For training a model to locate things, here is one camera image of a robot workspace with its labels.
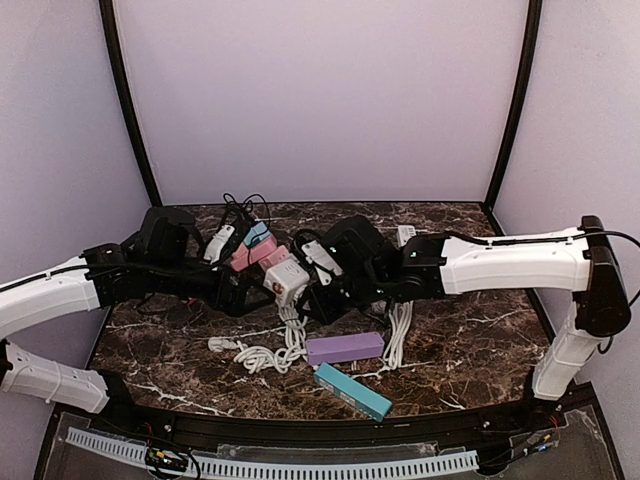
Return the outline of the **white cube socket adapter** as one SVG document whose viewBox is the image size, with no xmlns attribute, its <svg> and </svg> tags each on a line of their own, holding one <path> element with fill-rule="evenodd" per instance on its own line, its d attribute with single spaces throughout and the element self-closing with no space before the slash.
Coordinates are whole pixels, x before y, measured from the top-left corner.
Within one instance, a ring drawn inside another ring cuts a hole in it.
<svg viewBox="0 0 640 480">
<path fill-rule="evenodd" d="M 275 295 L 276 305 L 284 307 L 308 282 L 307 271 L 295 259 L 288 258 L 266 271 L 263 286 Z"/>
</svg>

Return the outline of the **pink cube socket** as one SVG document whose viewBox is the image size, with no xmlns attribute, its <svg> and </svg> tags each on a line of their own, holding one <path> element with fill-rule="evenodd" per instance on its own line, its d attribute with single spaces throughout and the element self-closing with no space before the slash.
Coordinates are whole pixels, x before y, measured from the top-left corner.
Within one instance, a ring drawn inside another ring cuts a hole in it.
<svg viewBox="0 0 640 480">
<path fill-rule="evenodd" d="M 259 261 L 259 265 L 264 272 L 271 267 L 278 265 L 290 257 L 290 252 L 285 245 L 279 245 L 273 252 Z"/>
</svg>

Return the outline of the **white three-pin plug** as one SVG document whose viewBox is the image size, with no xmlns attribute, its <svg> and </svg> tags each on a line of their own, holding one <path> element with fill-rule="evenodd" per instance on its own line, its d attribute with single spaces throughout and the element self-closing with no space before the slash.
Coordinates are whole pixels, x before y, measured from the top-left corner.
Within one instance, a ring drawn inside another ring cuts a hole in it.
<svg viewBox="0 0 640 480">
<path fill-rule="evenodd" d="M 211 352 L 220 353 L 225 350 L 238 350 L 241 345 L 238 341 L 226 337 L 211 337 L 208 339 L 207 347 Z"/>
</svg>

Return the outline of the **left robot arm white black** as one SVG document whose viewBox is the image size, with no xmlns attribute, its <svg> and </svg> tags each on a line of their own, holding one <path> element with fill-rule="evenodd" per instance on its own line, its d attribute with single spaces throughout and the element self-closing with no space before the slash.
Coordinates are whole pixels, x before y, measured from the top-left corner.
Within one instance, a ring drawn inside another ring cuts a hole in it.
<svg viewBox="0 0 640 480">
<path fill-rule="evenodd" d="M 195 258 L 158 266 L 127 258 L 115 244 L 83 252 L 66 262 L 1 287 L 1 390 L 88 413 L 129 401 L 121 378 L 82 370 L 35 355 L 11 336 L 78 312 L 111 308 L 152 294 L 199 299 L 230 317 L 242 317 L 275 301 L 253 273 L 212 268 Z"/>
</svg>

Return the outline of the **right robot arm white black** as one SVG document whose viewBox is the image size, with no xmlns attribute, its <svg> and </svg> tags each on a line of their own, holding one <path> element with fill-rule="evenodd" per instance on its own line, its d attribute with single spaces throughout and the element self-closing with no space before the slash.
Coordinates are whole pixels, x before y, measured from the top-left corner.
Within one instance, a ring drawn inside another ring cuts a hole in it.
<svg viewBox="0 0 640 480">
<path fill-rule="evenodd" d="M 306 261 L 326 274 L 308 284 L 297 311 L 331 323 L 378 301 L 404 304 L 467 292 L 556 289 L 572 306 L 549 351 L 535 366 L 531 394 L 557 401 L 606 338 L 630 323 L 628 297 L 610 245 L 612 232 L 596 216 L 558 232 L 478 238 L 447 231 L 415 234 L 394 246 L 361 215 L 339 221 Z"/>
</svg>

